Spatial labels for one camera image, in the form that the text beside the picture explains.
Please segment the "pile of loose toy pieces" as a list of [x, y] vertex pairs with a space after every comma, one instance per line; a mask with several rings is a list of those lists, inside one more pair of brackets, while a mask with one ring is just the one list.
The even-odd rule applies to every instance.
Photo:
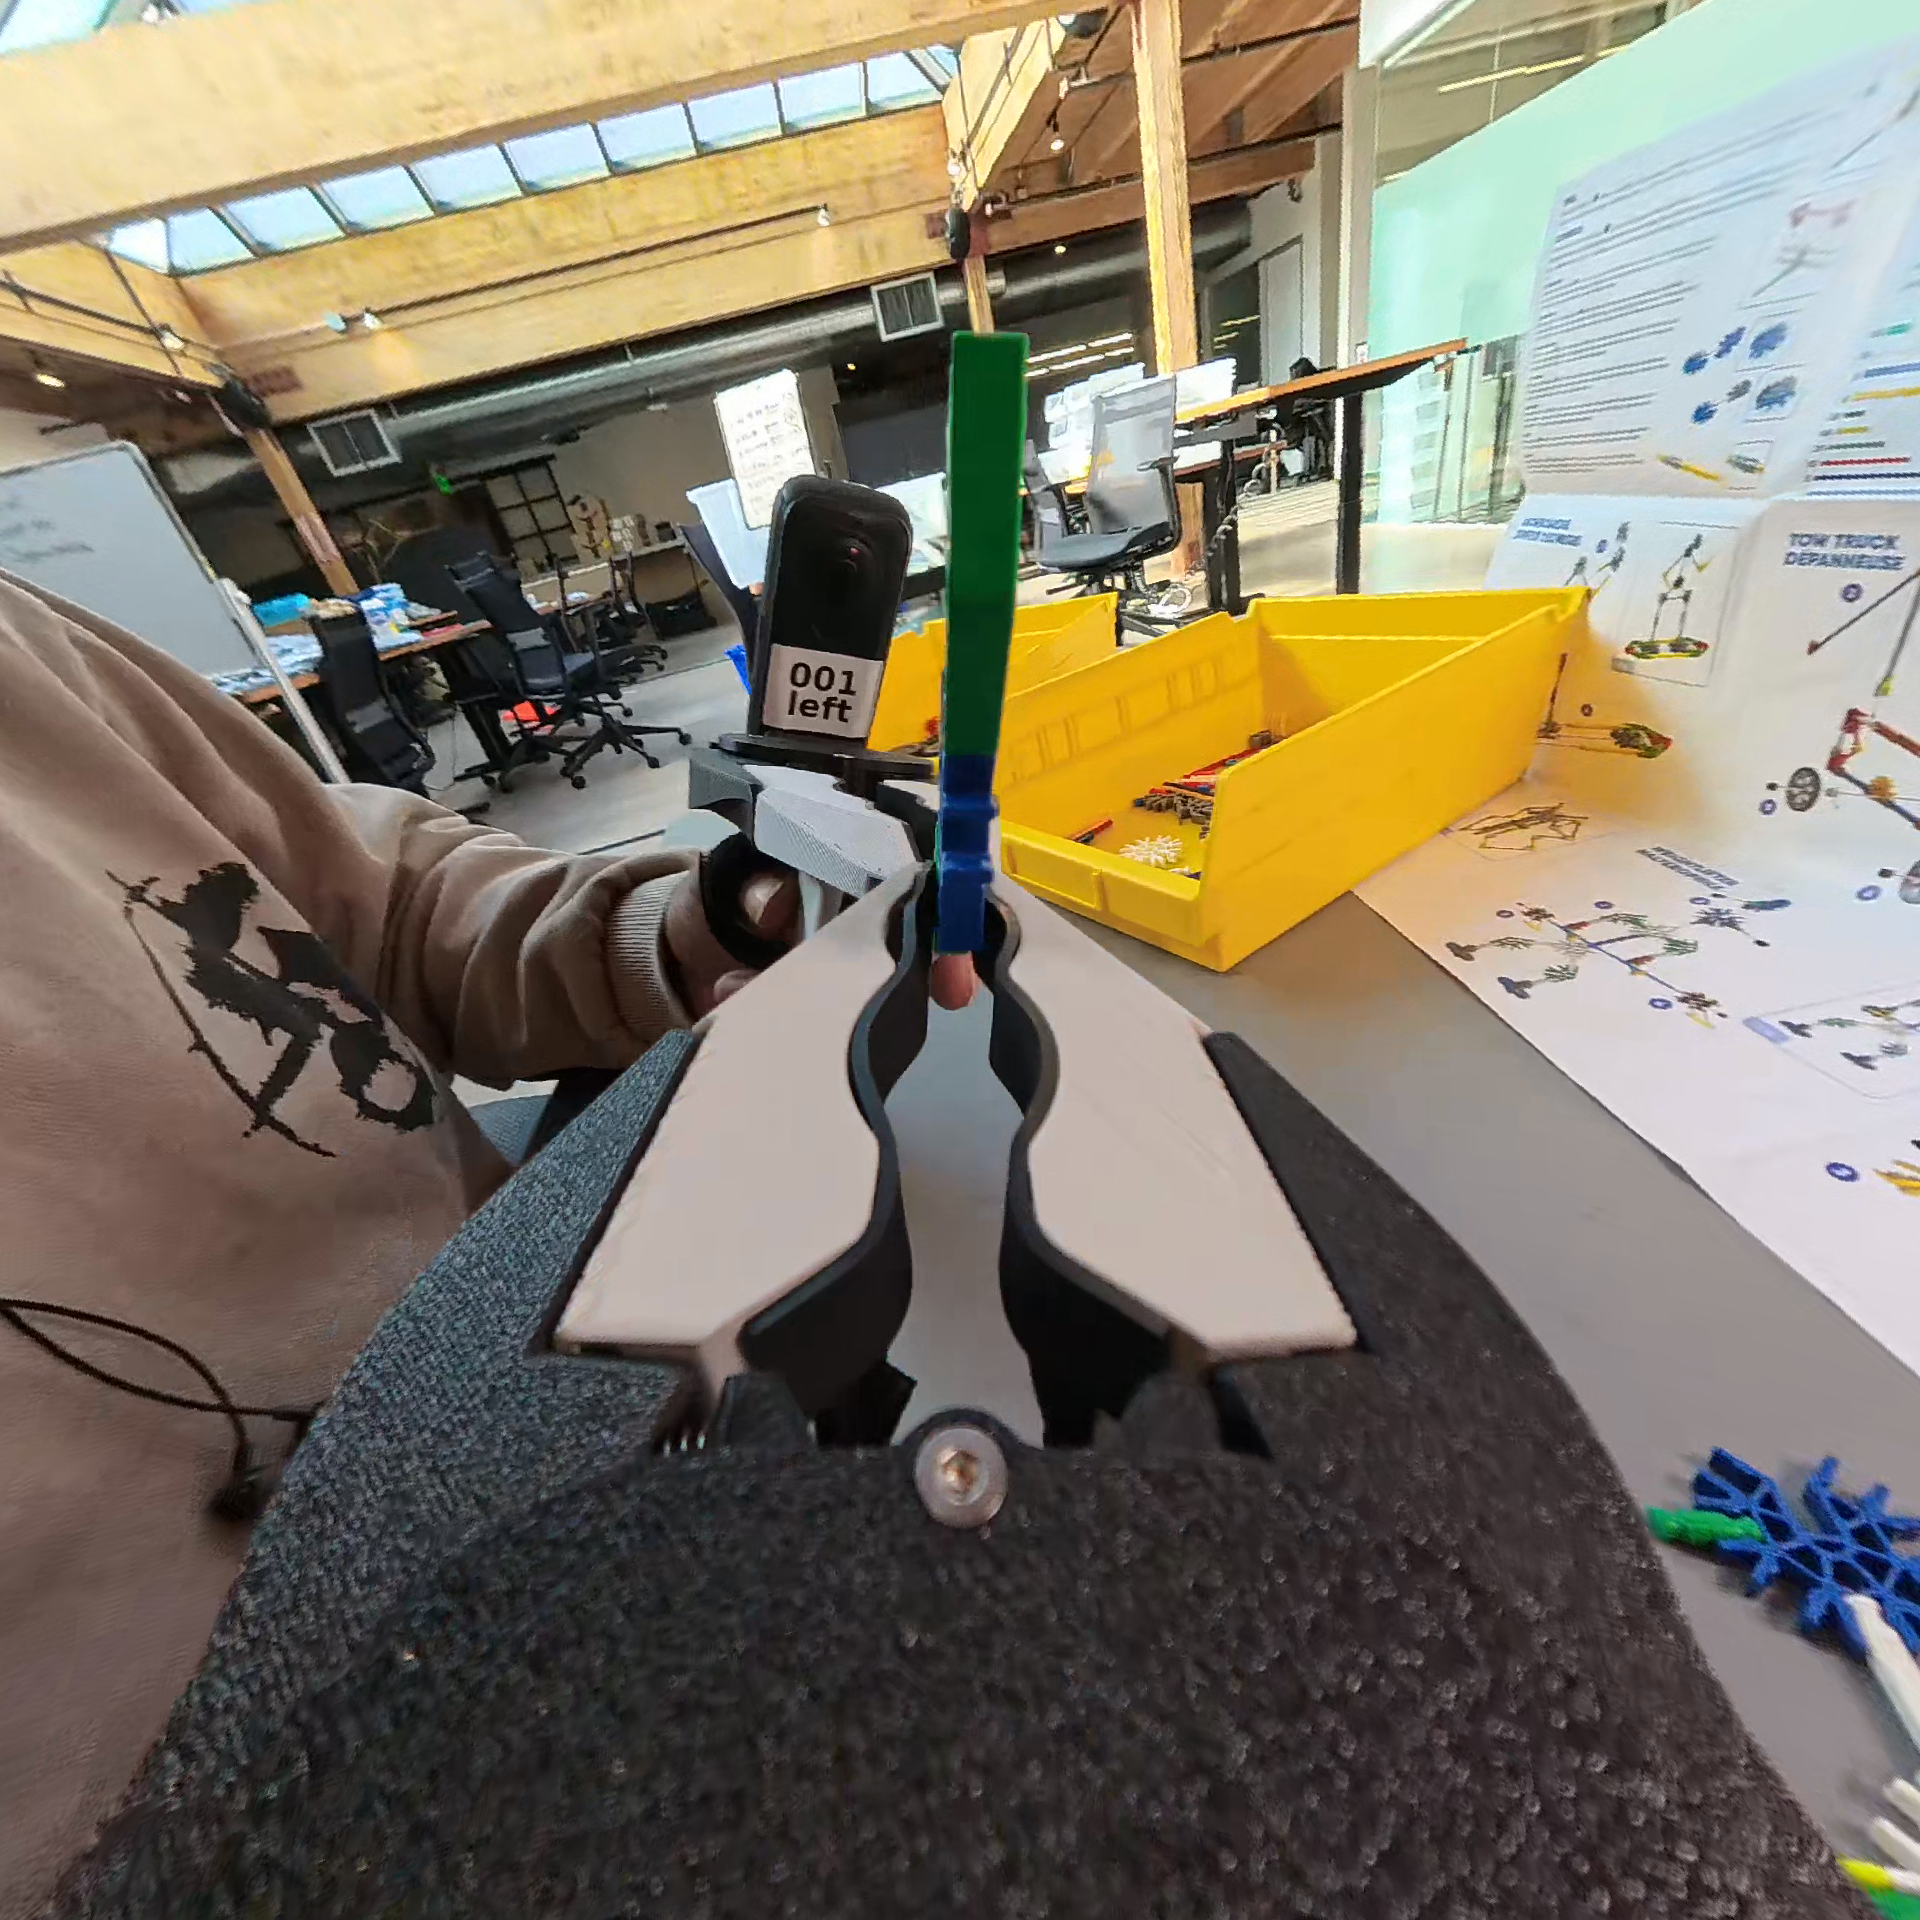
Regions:
[[1159, 781], [1122, 808], [1096, 817], [1070, 832], [1067, 843], [1115, 855], [1155, 874], [1199, 881], [1208, 865], [1222, 782], [1278, 745], [1278, 731], [1255, 731], [1236, 753]]

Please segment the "grey mesh office chair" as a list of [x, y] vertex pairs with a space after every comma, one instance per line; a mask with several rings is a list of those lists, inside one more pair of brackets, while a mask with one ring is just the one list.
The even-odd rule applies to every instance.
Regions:
[[1081, 525], [1070, 527], [1066, 493], [1051, 486], [1040, 455], [1024, 449], [1024, 499], [1036, 563], [1092, 592], [1144, 601], [1145, 566], [1183, 542], [1176, 478], [1179, 386], [1159, 376], [1096, 399]]

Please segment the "metal ventilation duct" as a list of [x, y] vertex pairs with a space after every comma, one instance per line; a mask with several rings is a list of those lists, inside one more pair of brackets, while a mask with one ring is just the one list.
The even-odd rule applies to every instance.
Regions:
[[[1081, 299], [1115, 297], [1126, 281], [1145, 274], [1140, 221], [991, 257], [991, 304], [1000, 326], [1036, 320]], [[318, 424], [286, 424], [284, 449], [315, 493], [338, 486], [398, 486], [462, 465], [526, 449], [563, 443], [612, 417], [696, 400], [751, 378], [784, 369], [806, 370], [863, 359], [884, 349], [875, 290], [867, 285], [843, 295], [686, 328], [640, 343], [575, 354], [538, 369], [484, 378], [415, 400], [369, 407], [392, 461], [345, 475], [328, 470]]]

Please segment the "person's beige sweatshirt torso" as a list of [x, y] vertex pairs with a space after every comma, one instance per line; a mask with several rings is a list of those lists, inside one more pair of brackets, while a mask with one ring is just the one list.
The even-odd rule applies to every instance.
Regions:
[[[487, 1163], [352, 955], [335, 789], [179, 662], [4, 584], [4, 1296], [180, 1339], [246, 1401], [322, 1403]], [[9, 1328], [2, 1416], [4, 1917], [34, 1917], [201, 1665], [252, 1527], [208, 1514], [217, 1421]]]

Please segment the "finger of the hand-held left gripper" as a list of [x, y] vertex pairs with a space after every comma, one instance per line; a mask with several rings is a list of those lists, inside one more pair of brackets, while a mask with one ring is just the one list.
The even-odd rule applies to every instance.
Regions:
[[752, 843], [843, 899], [864, 899], [924, 865], [906, 822], [826, 774], [752, 768]]

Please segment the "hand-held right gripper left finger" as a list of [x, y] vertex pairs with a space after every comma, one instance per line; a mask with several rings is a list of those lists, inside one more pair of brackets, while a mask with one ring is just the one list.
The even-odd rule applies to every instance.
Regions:
[[929, 1021], [912, 867], [728, 999], [560, 1296], [558, 1354], [665, 1362], [714, 1408], [780, 1382], [818, 1418], [906, 1322], [912, 1255], [884, 1097]]

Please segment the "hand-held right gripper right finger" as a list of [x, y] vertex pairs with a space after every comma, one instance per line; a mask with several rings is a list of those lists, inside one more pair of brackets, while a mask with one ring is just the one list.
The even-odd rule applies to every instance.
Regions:
[[1043, 1441], [1091, 1445], [1159, 1377], [1356, 1351], [1216, 1033], [1012, 881], [987, 919], [991, 1066], [1020, 1112], [1000, 1298]]

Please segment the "grey desk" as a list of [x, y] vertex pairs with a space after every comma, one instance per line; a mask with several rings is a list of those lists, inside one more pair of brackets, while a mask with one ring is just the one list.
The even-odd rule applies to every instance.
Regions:
[[[1684, 1504], [1729, 1450], [1785, 1490], [1835, 1456], [1915, 1514], [1915, 1375], [1748, 1238], [1662, 1154], [1353, 897], [1211, 974], [1110, 928], [1096, 945], [1248, 1041], [1496, 1282], [1574, 1387], [1639, 1504]], [[1023, 1441], [1040, 1410], [995, 1258], [1018, 1107], [987, 1063], [993, 1010], [935, 1014], [890, 1097], [914, 1298], [891, 1361], [906, 1422], [984, 1408]], [[1806, 1639], [1787, 1593], [1662, 1555], [1726, 1694], [1841, 1857], [1914, 1751], [1866, 1670]]]

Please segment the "white whiteboard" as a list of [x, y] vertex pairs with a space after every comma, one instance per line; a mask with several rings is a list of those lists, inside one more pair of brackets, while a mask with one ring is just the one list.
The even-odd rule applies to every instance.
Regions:
[[2, 566], [210, 681], [246, 669], [266, 672], [326, 781], [348, 782], [250, 599], [215, 575], [134, 443], [110, 442], [4, 472]]

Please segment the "wooden standing desk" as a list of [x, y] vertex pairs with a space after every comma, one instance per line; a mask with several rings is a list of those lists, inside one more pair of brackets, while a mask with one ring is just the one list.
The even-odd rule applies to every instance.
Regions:
[[1216, 461], [1202, 465], [1211, 493], [1202, 495], [1202, 561], [1211, 610], [1240, 615], [1247, 607], [1240, 566], [1240, 486], [1241, 449], [1259, 451], [1257, 425], [1300, 406], [1326, 406], [1336, 429], [1336, 592], [1360, 589], [1360, 489], [1363, 489], [1363, 403], [1424, 369], [1447, 367], [1470, 350], [1466, 339], [1367, 359], [1352, 369], [1326, 369], [1286, 382], [1240, 391], [1226, 400], [1199, 400], [1176, 414], [1176, 449], [1191, 453], [1216, 446]]

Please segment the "person's left forearm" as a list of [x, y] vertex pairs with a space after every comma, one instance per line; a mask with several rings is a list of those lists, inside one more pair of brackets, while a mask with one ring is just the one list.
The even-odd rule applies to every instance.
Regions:
[[438, 1066], [503, 1089], [622, 1071], [696, 1027], [671, 922], [702, 904], [697, 855], [550, 854], [369, 784], [330, 803], [352, 955]]

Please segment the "white wall chart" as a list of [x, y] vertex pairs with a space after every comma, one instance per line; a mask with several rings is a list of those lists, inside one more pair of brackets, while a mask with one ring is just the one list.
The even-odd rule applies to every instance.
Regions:
[[714, 399], [715, 421], [728, 451], [742, 520], [762, 531], [770, 525], [786, 483], [822, 473], [800, 378], [783, 369], [722, 389]]

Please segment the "yellow divided plastic bin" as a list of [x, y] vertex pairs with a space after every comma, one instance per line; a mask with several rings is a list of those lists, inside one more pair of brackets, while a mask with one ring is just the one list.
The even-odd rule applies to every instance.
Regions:
[[[1119, 649], [1009, 701], [1000, 862], [1031, 897], [1227, 971], [1526, 776], [1590, 599], [1257, 599]], [[1263, 730], [1280, 745], [1222, 782], [1199, 881], [1067, 843]]]

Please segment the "multicoloured toy hand assembly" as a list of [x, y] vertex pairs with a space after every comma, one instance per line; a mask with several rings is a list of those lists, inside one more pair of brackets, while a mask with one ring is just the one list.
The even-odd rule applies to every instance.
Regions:
[[1740, 1574], [1745, 1593], [1787, 1597], [1794, 1627], [1863, 1670], [1884, 1714], [1919, 1754], [1919, 1518], [1884, 1485], [1855, 1494], [1819, 1462], [1800, 1494], [1718, 1450], [1684, 1506], [1644, 1506], [1648, 1535]]

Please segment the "cluttered wooden table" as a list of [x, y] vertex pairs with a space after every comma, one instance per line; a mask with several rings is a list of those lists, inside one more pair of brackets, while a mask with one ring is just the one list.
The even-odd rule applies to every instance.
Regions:
[[239, 634], [239, 658], [208, 672], [208, 681], [260, 719], [279, 713], [295, 727], [305, 751], [335, 768], [330, 781], [351, 778], [344, 758], [348, 734], [328, 686], [321, 624], [355, 624], [370, 613], [369, 635], [383, 666], [402, 666], [487, 631], [482, 621], [422, 609], [400, 589], [355, 598], [289, 592], [257, 601], [235, 582], [219, 579], [215, 585]]

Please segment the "green and blue toy assembly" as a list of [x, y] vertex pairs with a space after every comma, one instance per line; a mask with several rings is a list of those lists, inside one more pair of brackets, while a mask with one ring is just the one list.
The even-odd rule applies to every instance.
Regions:
[[1027, 337], [961, 333], [946, 424], [950, 559], [935, 922], [940, 955], [975, 953], [987, 928], [998, 759], [1023, 552]]

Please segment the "person's left hand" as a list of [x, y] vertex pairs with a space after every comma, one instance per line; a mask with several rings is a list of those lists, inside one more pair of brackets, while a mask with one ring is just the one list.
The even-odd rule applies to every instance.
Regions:
[[728, 872], [714, 855], [668, 899], [660, 965], [694, 1022], [751, 989], [803, 936], [800, 878], [788, 870]]

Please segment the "white toy instruction sheet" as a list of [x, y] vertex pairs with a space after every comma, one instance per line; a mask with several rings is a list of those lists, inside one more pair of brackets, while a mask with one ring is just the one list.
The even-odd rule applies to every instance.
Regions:
[[1553, 186], [1491, 589], [1590, 630], [1526, 774], [1360, 897], [1919, 1342], [1915, 5], [1705, 5], [1386, 194], [1378, 293]]

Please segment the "black office chair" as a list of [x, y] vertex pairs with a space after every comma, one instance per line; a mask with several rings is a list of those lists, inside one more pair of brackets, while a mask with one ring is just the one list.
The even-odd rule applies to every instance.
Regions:
[[475, 555], [455, 561], [448, 576], [487, 627], [462, 641], [447, 672], [455, 704], [484, 741], [474, 778], [490, 793], [510, 793], [524, 768], [550, 762], [584, 789], [586, 767], [602, 753], [632, 753], [658, 768], [651, 736], [694, 745], [679, 727], [638, 723], [598, 641], [576, 646], [564, 621], [540, 613], [506, 567]]
[[393, 698], [369, 622], [360, 613], [313, 613], [307, 627], [321, 648], [321, 690], [348, 778], [426, 801], [426, 778], [438, 762]]

